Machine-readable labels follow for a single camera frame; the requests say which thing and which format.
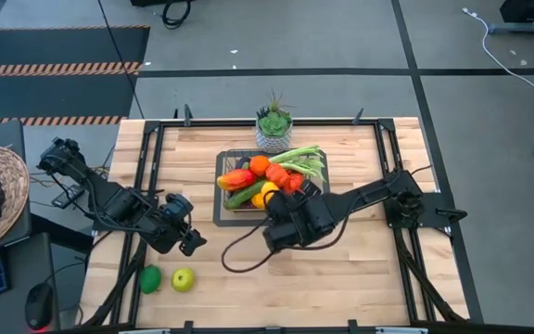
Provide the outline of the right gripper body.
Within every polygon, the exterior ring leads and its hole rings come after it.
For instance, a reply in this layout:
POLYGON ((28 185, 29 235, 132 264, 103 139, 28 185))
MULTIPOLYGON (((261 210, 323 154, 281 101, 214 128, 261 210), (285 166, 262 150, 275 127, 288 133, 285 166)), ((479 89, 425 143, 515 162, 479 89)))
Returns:
POLYGON ((309 246, 335 229, 336 219, 324 205, 321 195, 305 197, 297 190, 288 197, 289 215, 285 218, 271 218, 271 225, 292 223, 297 228, 298 235, 295 246, 309 246))

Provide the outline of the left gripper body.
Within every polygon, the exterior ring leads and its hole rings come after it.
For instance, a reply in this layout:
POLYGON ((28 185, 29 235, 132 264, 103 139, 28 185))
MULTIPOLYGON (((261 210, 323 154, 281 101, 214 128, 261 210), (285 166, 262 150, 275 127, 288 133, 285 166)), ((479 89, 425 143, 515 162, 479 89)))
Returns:
POLYGON ((175 219, 160 216, 153 233, 153 249, 160 253, 167 253, 179 241, 182 241, 192 229, 190 219, 175 219))

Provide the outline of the red-orange crinkled pepper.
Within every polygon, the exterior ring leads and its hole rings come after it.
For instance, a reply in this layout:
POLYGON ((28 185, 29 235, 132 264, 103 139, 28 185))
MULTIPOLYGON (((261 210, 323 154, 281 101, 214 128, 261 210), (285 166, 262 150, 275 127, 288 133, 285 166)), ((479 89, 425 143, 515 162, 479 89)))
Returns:
POLYGON ((292 194, 296 190, 300 190, 305 178, 302 173, 290 173, 286 184, 283 186, 287 194, 292 194))

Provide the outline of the yellow-green apple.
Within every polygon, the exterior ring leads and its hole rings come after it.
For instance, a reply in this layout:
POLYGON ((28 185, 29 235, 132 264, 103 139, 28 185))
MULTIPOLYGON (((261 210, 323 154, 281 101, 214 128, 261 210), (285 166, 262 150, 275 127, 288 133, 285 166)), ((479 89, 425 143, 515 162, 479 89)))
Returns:
POLYGON ((187 267, 176 269, 172 274, 172 288, 177 292, 188 292, 195 284, 196 274, 187 267))

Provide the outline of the orange crinkled pepper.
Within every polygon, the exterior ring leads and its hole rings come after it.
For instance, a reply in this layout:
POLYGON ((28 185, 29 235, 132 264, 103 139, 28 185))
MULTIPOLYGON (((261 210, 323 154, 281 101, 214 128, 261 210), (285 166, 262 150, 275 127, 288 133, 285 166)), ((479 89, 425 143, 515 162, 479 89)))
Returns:
POLYGON ((265 176, 278 187, 286 186, 289 181, 289 174, 279 163, 271 163, 265 171, 265 176))

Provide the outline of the long green cucumber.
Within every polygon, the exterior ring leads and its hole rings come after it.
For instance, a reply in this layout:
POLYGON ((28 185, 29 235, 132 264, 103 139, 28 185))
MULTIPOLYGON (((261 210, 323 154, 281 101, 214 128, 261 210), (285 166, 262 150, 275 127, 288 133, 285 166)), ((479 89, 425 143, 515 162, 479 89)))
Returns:
POLYGON ((250 200, 253 196, 260 193, 265 183, 265 180, 260 180, 251 186, 235 192, 234 195, 223 204, 224 208, 226 210, 239 209, 244 202, 250 200))

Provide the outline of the green white celery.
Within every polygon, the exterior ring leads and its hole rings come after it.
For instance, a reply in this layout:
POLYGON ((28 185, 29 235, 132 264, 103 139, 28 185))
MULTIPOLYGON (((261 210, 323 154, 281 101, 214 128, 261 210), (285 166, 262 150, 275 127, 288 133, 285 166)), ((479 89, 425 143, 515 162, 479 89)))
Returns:
POLYGON ((294 148, 269 159, 286 170, 301 173, 309 178, 317 177, 326 182, 323 174, 324 153, 318 145, 294 148))

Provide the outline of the round orange fruit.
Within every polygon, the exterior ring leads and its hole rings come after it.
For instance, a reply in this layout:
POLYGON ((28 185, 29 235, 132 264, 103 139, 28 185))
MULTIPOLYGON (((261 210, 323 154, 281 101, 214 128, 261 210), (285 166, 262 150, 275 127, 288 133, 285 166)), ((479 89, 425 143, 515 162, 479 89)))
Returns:
POLYGON ((262 155, 250 159, 248 168, 258 177, 263 177, 270 166, 270 160, 262 155))

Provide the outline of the dark green lime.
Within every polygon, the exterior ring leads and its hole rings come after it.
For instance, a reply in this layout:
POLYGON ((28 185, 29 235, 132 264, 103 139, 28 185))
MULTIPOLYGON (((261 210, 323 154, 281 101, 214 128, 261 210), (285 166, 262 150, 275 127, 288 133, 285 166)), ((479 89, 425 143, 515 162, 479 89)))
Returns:
POLYGON ((144 294, 154 293, 158 290, 162 280, 161 270, 155 265, 146 266, 139 277, 140 290, 144 294))

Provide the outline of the red yellow mango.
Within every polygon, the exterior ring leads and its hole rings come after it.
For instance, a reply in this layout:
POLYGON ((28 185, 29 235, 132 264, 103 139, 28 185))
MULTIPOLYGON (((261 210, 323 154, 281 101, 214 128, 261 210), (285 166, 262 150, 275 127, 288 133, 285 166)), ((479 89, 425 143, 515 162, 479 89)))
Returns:
POLYGON ((251 170, 235 169, 220 175, 216 179, 216 184, 222 190, 236 191, 254 185, 256 180, 257 176, 251 170))

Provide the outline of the potted green succulent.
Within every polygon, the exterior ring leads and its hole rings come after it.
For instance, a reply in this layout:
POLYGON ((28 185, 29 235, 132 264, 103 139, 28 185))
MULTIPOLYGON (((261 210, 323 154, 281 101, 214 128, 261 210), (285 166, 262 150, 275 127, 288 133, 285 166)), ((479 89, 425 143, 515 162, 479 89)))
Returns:
POLYGON ((256 112, 256 142, 267 153, 279 153, 289 148, 293 120, 281 104, 282 95, 274 90, 269 94, 269 102, 256 112))

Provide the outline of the small black controller box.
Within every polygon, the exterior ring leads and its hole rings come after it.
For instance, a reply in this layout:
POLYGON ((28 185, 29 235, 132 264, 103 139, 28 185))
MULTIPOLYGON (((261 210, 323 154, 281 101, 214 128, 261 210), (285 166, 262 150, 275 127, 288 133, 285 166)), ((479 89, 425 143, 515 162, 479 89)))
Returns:
POLYGON ((77 202, 84 192, 85 190, 78 185, 66 187, 60 195, 51 201, 51 204, 59 209, 66 209, 71 204, 77 202))

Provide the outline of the black computer mouse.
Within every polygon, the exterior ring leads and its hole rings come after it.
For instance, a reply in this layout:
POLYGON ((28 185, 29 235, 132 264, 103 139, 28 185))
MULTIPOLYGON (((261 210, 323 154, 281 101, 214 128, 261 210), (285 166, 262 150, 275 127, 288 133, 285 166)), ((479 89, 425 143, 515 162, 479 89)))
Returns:
POLYGON ((49 325, 53 311, 53 289, 46 283, 33 286, 24 305, 25 321, 32 330, 40 330, 49 325))

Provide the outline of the dark grey side desk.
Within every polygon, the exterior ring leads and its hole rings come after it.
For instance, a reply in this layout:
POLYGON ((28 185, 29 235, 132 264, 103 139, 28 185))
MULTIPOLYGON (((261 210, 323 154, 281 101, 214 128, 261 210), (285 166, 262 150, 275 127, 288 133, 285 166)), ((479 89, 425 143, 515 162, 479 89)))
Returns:
MULTIPOLYGON (((9 121, 0 124, 0 147, 8 147, 25 161, 22 124, 9 121)), ((10 289, 0 294, 0 334, 32 334, 25 321, 24 305, 28 292, 53 273, 50 237, 33 234, 30 203, 16 223, 0 239, 10 289)), ((59 329, 58 303, 53 292, 52 319, 47 327, 35 333, 59 329)))

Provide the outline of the woven straw bowl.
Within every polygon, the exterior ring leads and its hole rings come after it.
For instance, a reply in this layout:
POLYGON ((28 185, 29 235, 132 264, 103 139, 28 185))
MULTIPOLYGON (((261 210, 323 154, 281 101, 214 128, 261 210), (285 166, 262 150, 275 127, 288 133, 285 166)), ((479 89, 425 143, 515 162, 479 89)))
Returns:
POLYGON ((30 193, 29 171, 24 160, 10 148, 0 147, 0 181, 6 200, 0 218, 0 239, 24 211, 30 193))

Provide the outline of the black hazard-striped floor mat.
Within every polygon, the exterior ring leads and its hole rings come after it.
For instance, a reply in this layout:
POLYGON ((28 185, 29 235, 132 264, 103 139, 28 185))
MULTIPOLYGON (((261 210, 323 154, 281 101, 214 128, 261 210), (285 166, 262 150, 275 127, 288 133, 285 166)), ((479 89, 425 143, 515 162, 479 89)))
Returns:
POLYGON ((129 117, 146 25, 0 28, 0 124, 117 124, 129 117))

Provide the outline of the grey desk base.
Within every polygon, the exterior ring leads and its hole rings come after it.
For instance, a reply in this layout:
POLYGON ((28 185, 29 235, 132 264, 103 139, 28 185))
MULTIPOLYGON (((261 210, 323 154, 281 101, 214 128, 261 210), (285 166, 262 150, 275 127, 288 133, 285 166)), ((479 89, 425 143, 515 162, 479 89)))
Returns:
POLYGON ((534 32, 534 0, 504 0, 500 13, 502 23, 490 24, 490 33, 534 32))

